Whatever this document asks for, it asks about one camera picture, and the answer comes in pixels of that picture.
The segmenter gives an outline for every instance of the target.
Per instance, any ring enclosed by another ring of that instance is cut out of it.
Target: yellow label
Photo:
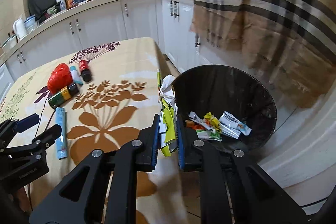
[[[69,100],[71,98],[71,95],[68,91],[67,87],[64,87],[61,89],[61,95],[65,101]]]

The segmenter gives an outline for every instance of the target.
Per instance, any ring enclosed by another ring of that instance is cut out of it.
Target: floor
[[[166,59],[167,66],[171,75],[178,77],[179,71],[175,68],[169,59]],[[181,172],[182,194],[184,205],[188,213],[188,220],[191,224],[201,223],[201,202],[200,202],[200,185],[198,172]]]

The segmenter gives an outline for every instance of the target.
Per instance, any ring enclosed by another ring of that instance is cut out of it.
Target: floral tablecloth
[[[92,150],[120,148],[151,126],[160,111],[157,69],[163,76],[169,69],[155,42],[136,38],[99,45],[51,61],[14,83],[1,104],[0,121],[37,113],[40,125],[17,134],[10,147],[29,144],[36,132],[46,129],[53,113],[46,86],[52,70],[59,63],[78,68],[82,59],[89,61],[93,79],[62,105],[67,112],[69,156],[58,160],[55,145],[48,148],[50,171],[31,183],[33,207]],[[49,127],[54,124],[52,117]],[[165,158],[159,151],[155,171],[138,172],[136,208],[137,223],[187,223],[176,155]]]

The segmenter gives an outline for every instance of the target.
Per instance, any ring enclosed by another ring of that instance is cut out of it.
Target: light blue package
[[[68,157],[67,150],[67,116],[65,108],[57,107],[56,108],[56,117],[55,123],[60,125],[62,128],[61,136],[55,141],[56,143],[56,156],[59,160],[65,159]]]

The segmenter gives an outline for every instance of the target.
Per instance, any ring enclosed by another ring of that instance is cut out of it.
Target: red plastic bag
[[[51,73],[48,80],[48,89],[52,94],[72,83],[72,77],[67,64],[59,64]]]

